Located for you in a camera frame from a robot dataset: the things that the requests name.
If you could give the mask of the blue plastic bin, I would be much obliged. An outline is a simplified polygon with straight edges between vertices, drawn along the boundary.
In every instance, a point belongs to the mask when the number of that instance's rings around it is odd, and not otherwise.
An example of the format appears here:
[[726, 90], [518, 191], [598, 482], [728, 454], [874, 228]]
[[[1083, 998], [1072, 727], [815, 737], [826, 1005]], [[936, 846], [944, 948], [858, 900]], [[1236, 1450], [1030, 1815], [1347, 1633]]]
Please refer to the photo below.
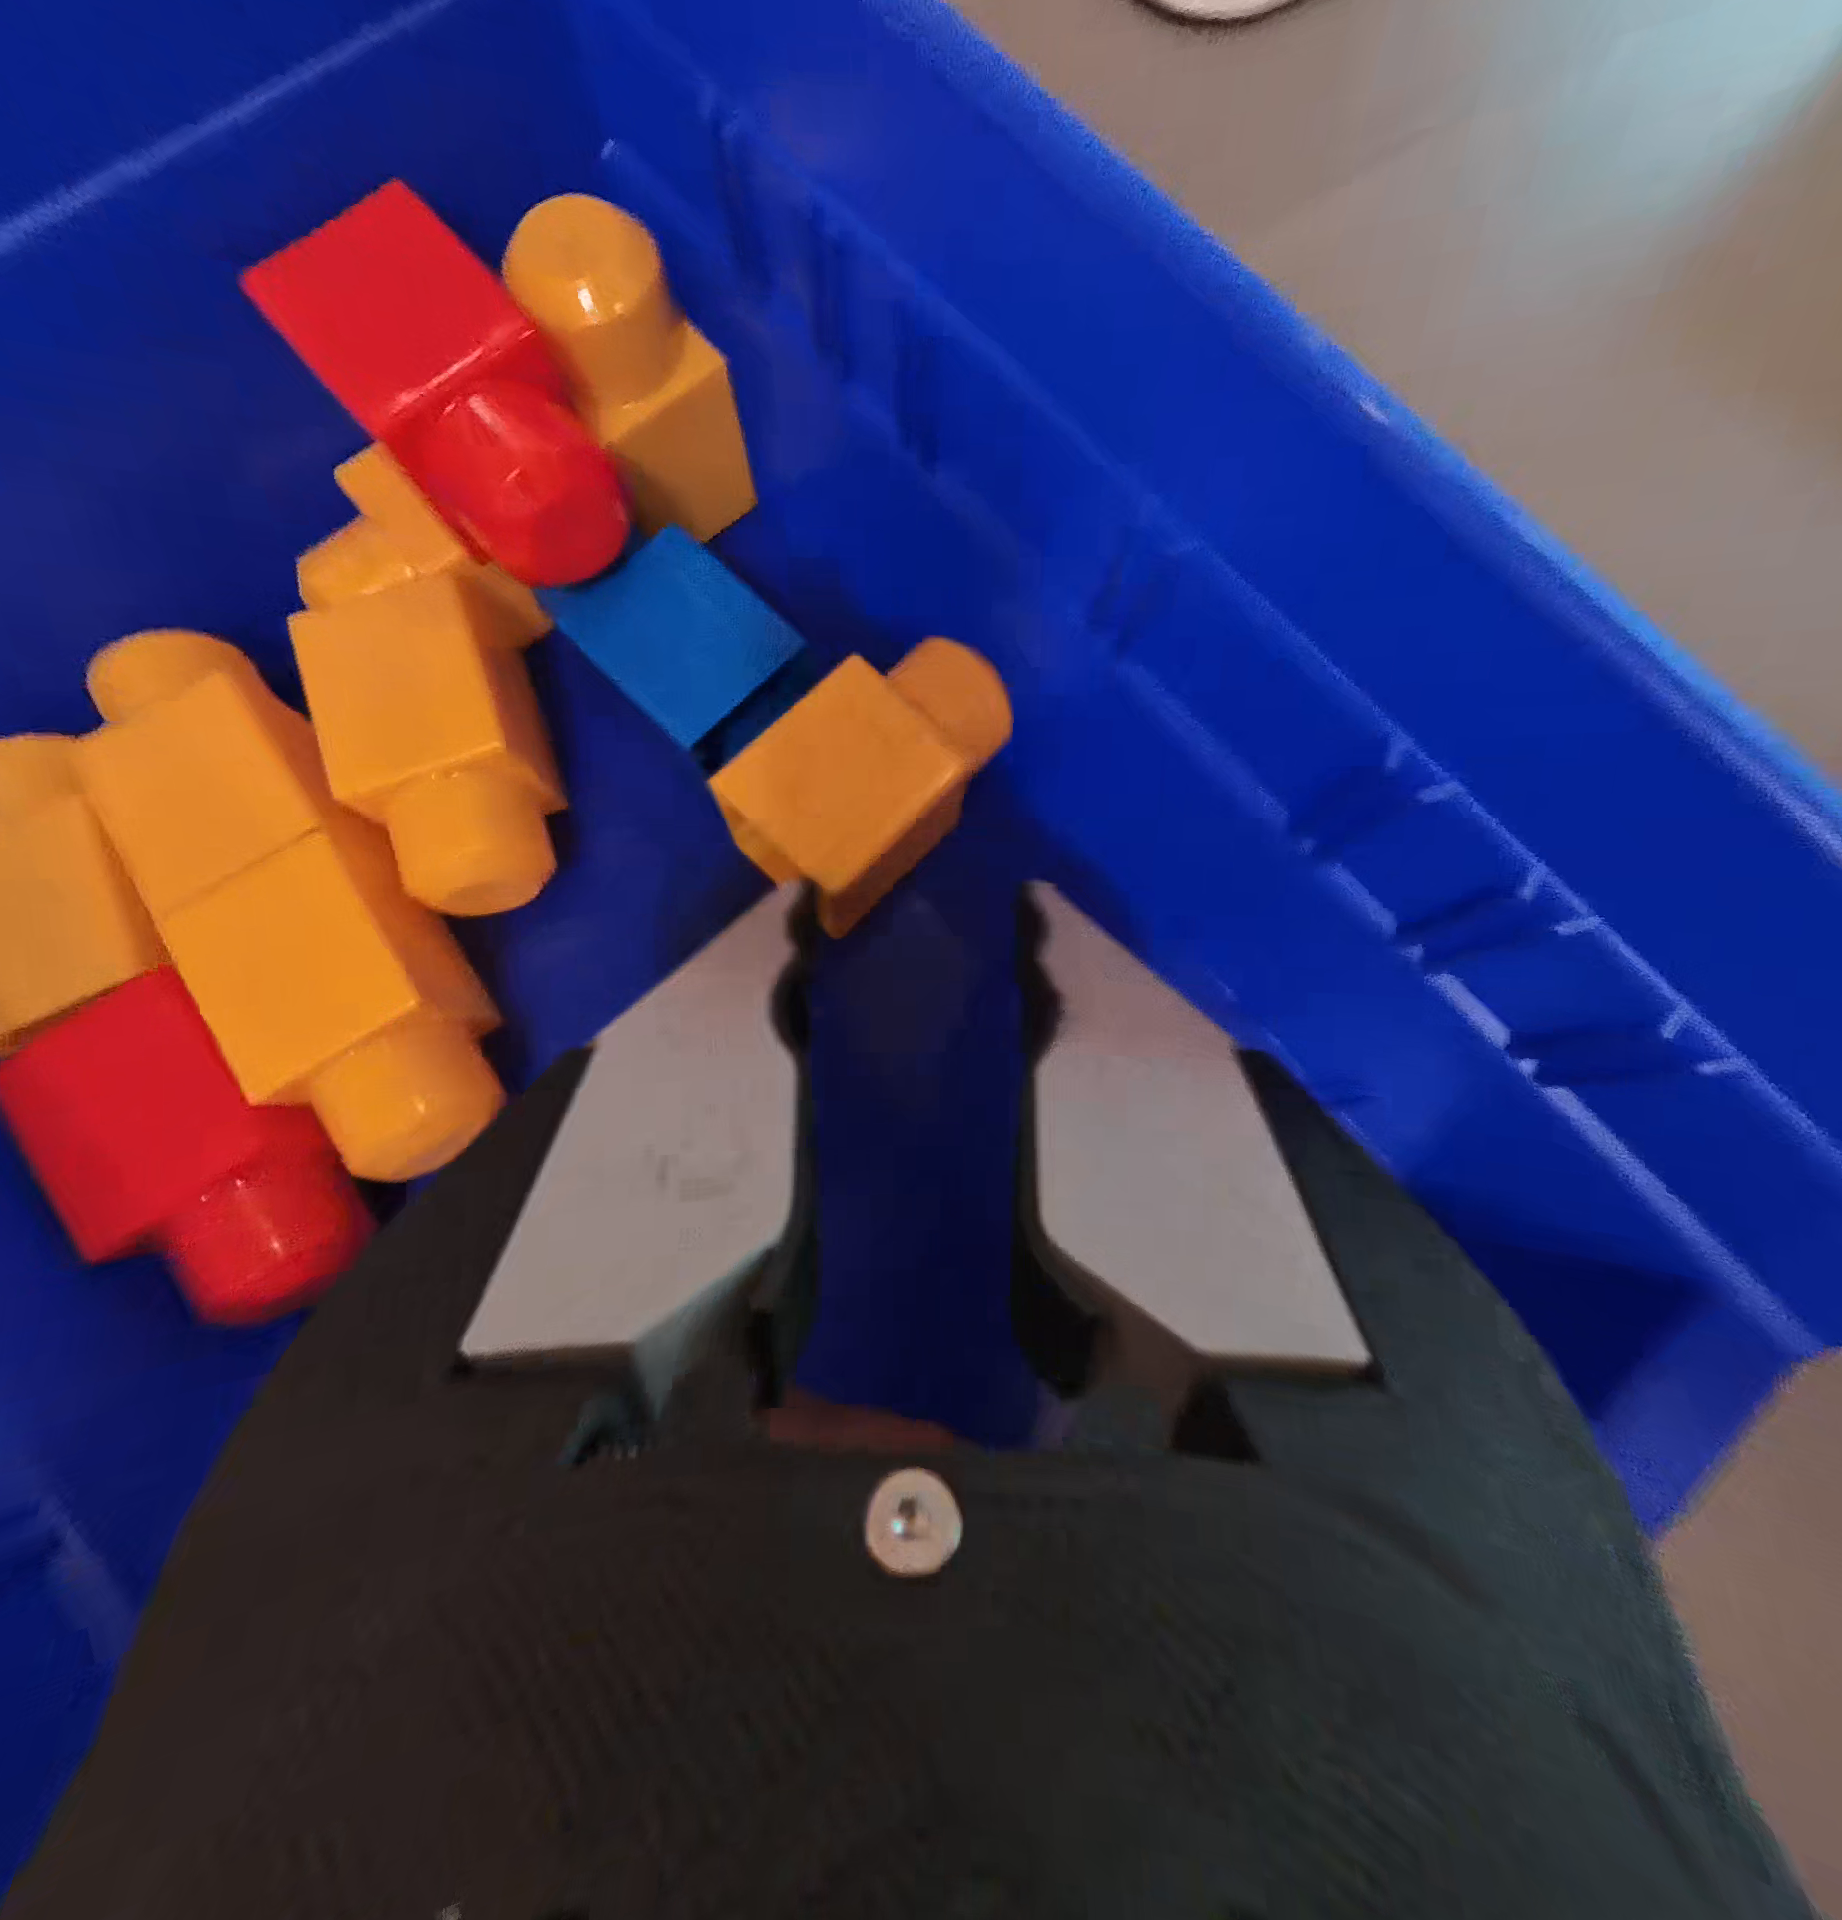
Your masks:
[[[726, 363], [740, 590], [529, 655], [505, 1104], [310, 1304], [85, 1262], [0, 1123], [0, 1916], [1811, 1916], [1649, 1532], [1842, 1336], [1842, 832], [940, 5], [0, 5], [0, 739], [219, 637], [306, 708], [369, 438], [245, 295], [562, 196]], [[781, 889], [710, 777], [1005, 679], [807, 892], [810, 1210], [665, 1411], [461, 1336], [598, 1032]], [[1238, 1047], [1372, 1351], [1070, 1407], [1020, 1341], [1020, 897]]]

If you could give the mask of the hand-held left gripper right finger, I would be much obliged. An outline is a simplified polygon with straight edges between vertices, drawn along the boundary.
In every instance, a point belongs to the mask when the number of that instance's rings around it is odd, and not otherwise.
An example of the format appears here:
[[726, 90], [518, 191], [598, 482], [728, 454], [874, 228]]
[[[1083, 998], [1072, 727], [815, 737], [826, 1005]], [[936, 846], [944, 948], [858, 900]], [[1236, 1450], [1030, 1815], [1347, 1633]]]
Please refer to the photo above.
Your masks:
[[1018, 1341], [1072, 1409], [1372, 1379], [1224, 1029], [1050, 883], [1018, 898]]

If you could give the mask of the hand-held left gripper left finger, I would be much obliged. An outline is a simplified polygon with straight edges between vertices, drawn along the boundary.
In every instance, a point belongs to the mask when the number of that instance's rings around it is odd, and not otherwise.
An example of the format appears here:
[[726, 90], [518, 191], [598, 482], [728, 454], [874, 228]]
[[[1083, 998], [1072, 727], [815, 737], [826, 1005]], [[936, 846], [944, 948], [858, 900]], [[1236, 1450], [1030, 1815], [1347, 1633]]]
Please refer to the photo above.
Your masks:
[[740, 1354], [810, 1210], [807, 891], [783, 885], [598, 1031], [461, 1336], [477, 1375], [591, 1373], [665, 1412]]

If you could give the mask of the pile of mixed mega blocks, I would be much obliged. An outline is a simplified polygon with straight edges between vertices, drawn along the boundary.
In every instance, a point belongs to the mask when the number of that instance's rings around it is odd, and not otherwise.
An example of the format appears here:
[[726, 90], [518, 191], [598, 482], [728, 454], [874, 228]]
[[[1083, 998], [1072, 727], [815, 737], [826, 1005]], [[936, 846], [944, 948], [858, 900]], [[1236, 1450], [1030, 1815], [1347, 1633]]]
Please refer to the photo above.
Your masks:
[[162, 628], [90, 659], [90, 733], [0, 737], [0, 1124], [85, 1264], [164, 1262], [206, 1326], [323, 1296], [360, 1188], [502, 1110], [455, 920], [557, 875], [529, 653], [742, 604], [694, 545], [754, 509], [728, 364], [647, 228], [562, 196], [506, 267], [389, 180], [238, 277], [369, 438], [298, 560], [306, 708]]

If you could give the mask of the yellow mega block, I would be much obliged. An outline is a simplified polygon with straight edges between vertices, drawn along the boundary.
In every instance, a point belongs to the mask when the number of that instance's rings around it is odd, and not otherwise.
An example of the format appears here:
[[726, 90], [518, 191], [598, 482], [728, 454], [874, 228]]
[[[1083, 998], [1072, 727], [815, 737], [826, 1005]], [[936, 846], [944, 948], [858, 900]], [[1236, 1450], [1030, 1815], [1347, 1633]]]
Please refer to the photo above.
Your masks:
[[998, 669], [927, 637], [891, 669], [845, 657], [709, 787], [745, 857], [809, 886], [821, 930], [843, 941], [956, 831], [1012, 733]]

